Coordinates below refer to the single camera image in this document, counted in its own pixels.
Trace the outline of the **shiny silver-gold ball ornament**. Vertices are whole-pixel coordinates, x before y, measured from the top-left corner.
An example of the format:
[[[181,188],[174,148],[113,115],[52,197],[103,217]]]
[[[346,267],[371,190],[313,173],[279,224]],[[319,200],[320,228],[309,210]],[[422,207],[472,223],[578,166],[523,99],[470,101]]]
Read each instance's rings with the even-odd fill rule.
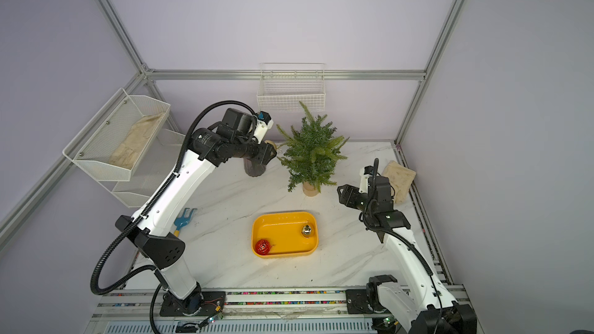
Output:
[[[302,228],[302,235],[306,238],[309,238],[312,236],[312,233],[313,233],[313,228],[309,224],[305,224],[304,227]]]

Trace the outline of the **red glitter ball ornament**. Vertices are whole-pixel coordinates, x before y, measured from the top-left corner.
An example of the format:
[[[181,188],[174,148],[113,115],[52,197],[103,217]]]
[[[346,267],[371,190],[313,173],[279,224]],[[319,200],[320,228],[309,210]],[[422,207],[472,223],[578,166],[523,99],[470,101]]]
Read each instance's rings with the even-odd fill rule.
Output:
[[[260,256],[266,256],[271,253],[272,244],[266,239],[260,239],[254,246],[254,252]]]

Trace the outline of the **matte gold ball ornament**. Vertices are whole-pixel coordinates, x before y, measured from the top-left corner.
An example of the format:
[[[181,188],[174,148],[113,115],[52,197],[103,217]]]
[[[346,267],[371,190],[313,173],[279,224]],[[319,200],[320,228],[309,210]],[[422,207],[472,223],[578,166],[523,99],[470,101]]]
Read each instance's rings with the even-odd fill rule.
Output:
[[[272,148],[274,148],[274,150],[275,150],[275,151],[278,151],[278,145],[276,145],[276,143],[275,143],[275,142],[273,142],[273,141],[270,141],[270,140],[266,140],[266,141],[265,141],[265,143],[266,143],[267,145],[270,145]]]

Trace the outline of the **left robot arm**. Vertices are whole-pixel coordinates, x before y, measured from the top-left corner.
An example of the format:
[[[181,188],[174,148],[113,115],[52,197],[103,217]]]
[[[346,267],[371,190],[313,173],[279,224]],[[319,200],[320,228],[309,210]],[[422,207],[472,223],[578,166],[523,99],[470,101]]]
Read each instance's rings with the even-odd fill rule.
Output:
[[[208,128],[193,123],[184,139],[174,169],[132,216],[121,216],[116,227],[150,260],[168,301],[181,315],[197,315],[205,299],[184,259],[185,243],[173,232],[183,205],[200,184],[229,159],[246,159],[266,166],[276,156],[265,141],[273,128],[269,113],[244,113],[233,103],[221,121]]]

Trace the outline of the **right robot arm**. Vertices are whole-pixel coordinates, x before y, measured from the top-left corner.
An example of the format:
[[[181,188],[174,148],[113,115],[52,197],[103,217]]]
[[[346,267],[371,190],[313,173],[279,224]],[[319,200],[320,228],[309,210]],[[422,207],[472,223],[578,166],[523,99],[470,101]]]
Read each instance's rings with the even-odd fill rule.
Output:
[[[338,201],[360,211],[360,222],[395,256],[404,278],[403,283],[393,275],[369,278],[368,308],[389,312],[406,333],[477,333],[476,312],[439,281],[407,217],[394,208],[389,179],[364,174],[360,184],[339,186]]]

